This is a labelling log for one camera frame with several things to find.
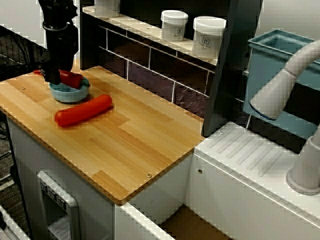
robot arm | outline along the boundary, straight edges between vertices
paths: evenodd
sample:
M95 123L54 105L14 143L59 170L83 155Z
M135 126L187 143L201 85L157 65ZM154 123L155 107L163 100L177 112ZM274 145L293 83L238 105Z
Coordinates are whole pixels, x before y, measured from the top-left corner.
M41 73L46 82L58 85L59 70L71 71L79 50L78 29L72 19L77 16L73 0L38 0L43 11L47 50L40 58Z

shelf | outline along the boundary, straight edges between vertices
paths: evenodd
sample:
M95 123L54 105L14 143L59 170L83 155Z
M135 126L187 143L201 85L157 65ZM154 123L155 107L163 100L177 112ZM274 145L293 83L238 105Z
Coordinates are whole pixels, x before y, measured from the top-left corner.
M50 224L48 229L58 240L72 239L68 215L63 216Z
M150 25L148 23L139 21L139 20L134 19L132 17L125 16L122 14L120 14L120 16L116 16L116 17L97 16L95 14L95 6L83 7L82 11L90 16L93 16L93 17L98 18L102 21L110 23L114 26L120 27L120 28L125 29L129 32L132 32L134 34L137 34L139 36L142 36L144 38L152 40L156 43L162 44L162 45L169 47L171 49L174 49L178 52L192 56L196 59L199 59L199 60L204 61L206 63L212 64L213 66L217 65L218 59L213 59L213 60L212 59L204 59L199 56L196 56L192 52L193 41L190 39L184 38L184 40L180 41L180 42L165 41L161 38L161 28L158 28L158 27Z

white shelf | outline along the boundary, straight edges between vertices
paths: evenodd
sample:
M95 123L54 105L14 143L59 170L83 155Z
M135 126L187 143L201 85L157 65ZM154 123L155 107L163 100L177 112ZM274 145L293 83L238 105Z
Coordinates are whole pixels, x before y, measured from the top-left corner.
M193 41L190 39L184 38L184 40L181 42L165 41L161 38L161 29L160 28L158 28L156 26L152 26L152 25L147 24L145 22L139 21L139 20L134 19L132 17L125 16L122 14L120 14L120 16L116 16L116 17L97 16L95 14L94 6L83 7L82 11L90 16L93 16L95 18L103 20L107 23L110 23L114 26L125 29L129 32L132 32L132 33L137 34L139 36L142 36L144 38L150 39L156 43L162 44L162 45L169 47L171 49L174 49L178 52L192 56L196 59L200 59L200 60L202 60L206 63L212 64L214 66L217 65L218 59L204 59L204 58L198 57L195 54L193 54L193 52L192 52Z
M229 122L194 153L320 228L320 194L302 195L287 184L287 172L298 159L294 152Z

white jar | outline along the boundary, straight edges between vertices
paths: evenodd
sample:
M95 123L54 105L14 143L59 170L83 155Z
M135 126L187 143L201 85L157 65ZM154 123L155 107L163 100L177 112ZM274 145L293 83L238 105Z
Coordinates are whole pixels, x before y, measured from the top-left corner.
M192 52L204 59L217 59L227 21L213 16L194 19Z
M94 0L94 13L99 17L118 17L120 0Z
M161 38L168 42L181 42L184 40L188 14L183 11L165 10L161 13Z

red sausage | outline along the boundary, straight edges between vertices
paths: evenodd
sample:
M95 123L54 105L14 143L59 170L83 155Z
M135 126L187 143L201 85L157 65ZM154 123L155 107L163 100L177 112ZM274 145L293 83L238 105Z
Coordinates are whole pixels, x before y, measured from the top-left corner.
M42 75L41 71L39 69L33 71L35 74ZM65 70L59 70L60 72L60 79L61 83L68 85L71 88L74 89L80 89L82 79L84 78L81 74L65 71Z
M60 127L74 125L102 113L111 105L112 98L102 94L90 101L56 112L54 120Z

